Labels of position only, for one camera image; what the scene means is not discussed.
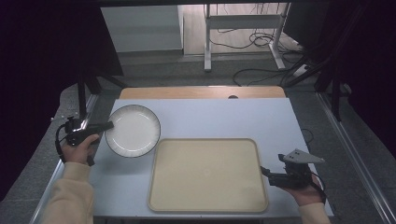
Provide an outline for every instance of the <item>person's right hand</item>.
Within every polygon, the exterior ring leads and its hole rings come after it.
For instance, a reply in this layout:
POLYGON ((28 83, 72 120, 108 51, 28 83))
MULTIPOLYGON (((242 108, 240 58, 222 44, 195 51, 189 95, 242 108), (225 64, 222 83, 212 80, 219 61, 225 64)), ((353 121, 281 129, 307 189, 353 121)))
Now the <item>person's right hand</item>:
MULTIPOLYGON (((312 180, 318 186, 320 183, 316 176, 312 175, 312 180)), ((322 203, 322 199, 320 198, 319 192, 314 189, 312 186, 308 186, 304 189, 283 189, 287 191, 291 196, 294 197, 294 200, 297 202, 299 206, 311 204, 311 203, 322 203)))
POLYGON ((87 157, 93 153, 91 143, 99 138, 99 134, 93 134, 88 136, 83 142, 77 147, 71 147, 67 144, 62 146, 62 152, 64 153, 64 159, 66 161, 78 162, 81 164, 87 163, 87 157))

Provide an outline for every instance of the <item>beige sleeve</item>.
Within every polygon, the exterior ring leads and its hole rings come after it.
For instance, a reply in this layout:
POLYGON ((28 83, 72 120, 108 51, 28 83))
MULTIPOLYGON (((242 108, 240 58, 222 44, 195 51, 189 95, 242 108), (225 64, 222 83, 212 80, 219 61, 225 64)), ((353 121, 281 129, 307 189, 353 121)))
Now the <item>beige sleeve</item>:
POLYGON ((93 223, 93 188, 88 182, 91 167, 64 164, 64 175, 52 186, 42 223, 93 223))
POLYGON ((298 210, 304 224, 330 224, 329 217, 324 211, 323 203, 311 203, 300 206, 298 210))

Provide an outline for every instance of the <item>wooden floor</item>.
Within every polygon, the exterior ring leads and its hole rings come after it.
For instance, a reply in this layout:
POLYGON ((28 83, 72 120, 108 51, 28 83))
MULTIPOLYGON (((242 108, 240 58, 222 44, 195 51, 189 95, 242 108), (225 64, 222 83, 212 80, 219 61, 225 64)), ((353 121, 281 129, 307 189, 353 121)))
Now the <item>wooden floor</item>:
MULTIPOLYGON (((284 3, 269 3, 269 4, 217 4, 210 6, 210 15, 250 15, 250 14, 280 14, 286 4, 284 3)), ((183 43, 184 54, 197 55, 204 54, 205 47, 205 6, 193 5, 182 6, 183 12, 183 43)), ((238 52, 260 52, 269 51, 268 46, 257 47, 251 45, 247 48, 241 47, 251 44, 249 37, 254 33, 266 33, 268 35, 274 34, 274 29, 244 29, 234 30, 224 33, 227 30, 211 30, 210 38, 212 42, 229 47, 212 44, 212 53, 238 53, 238 52)), ((282 34, 280 42, 288 49, 298 49, 297 43, 288 36, 282 34)), ((258 44, 267 43, 266 40, 258 40, 258 44)))

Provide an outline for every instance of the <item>tray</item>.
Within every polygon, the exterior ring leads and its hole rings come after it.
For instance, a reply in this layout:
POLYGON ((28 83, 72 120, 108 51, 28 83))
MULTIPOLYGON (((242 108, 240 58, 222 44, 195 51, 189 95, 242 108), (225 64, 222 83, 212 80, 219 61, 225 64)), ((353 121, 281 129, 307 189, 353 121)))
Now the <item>tray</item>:
POLYGON ((268 205, 251 139, 163 139, 148 206, 158 212, 262 212, 268 205))

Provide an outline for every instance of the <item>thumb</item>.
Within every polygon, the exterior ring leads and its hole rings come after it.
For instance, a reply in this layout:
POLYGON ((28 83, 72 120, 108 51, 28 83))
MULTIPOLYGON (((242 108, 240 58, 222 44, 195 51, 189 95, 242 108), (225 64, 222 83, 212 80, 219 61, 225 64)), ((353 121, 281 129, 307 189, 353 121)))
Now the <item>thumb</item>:
POLYGON ((82 143, 79 144, 79 147, 88 148, 90 144, 99 138, 99 134, 92 134, 88 136, 82 143))

